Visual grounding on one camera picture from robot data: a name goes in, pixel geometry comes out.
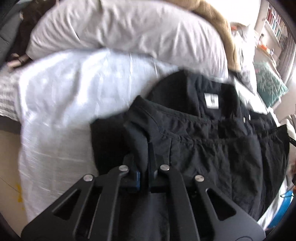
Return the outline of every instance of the curtain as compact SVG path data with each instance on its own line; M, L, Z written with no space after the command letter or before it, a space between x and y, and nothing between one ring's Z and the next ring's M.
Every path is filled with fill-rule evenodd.
M288 85L293 78L293 73L296 67L295 53L296 44L292 35L288 33L288 40L285 49L280 54L279 65L277 66L277 70L285 85Z

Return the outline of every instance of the leaf pattern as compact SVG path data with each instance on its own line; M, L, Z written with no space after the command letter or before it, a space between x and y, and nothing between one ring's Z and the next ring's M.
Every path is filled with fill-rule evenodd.
M257 92L267 107L272 107L278 99L288 92L283 81L266 62L254 63L257 78Z

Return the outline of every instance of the triangular cutout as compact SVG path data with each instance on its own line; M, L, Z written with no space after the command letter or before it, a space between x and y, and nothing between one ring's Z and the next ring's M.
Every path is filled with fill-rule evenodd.
M207 194L220 221L228 219L236 214L236 211L213 189L208 189Z
M74 207L78 201L81 190L76 190L72 193L58 208L53 211L53 214L63 220L69 220Z

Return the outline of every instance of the blue object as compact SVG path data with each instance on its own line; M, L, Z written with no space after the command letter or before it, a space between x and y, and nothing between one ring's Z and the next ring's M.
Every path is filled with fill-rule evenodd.
M283 218L284 214L288 210L288 207L290 206L290 203L292 201L292 196L293 196L293 191L287 191L285 193L284 201L283 201L279 211L277 212L276 216L269 224L269 226L268 226L269 229L274 228L280 222L280 220Z

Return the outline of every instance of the bookshelf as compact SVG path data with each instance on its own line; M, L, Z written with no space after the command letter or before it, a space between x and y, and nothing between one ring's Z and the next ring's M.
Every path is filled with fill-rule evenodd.
M279 43L279 40L281 38L281 35L283 33L285 23L281 19L281 16L275 11L275 9L270 5L268 5L268 11L266 14L266 25L271 30L271 34L275 37L277 42Z

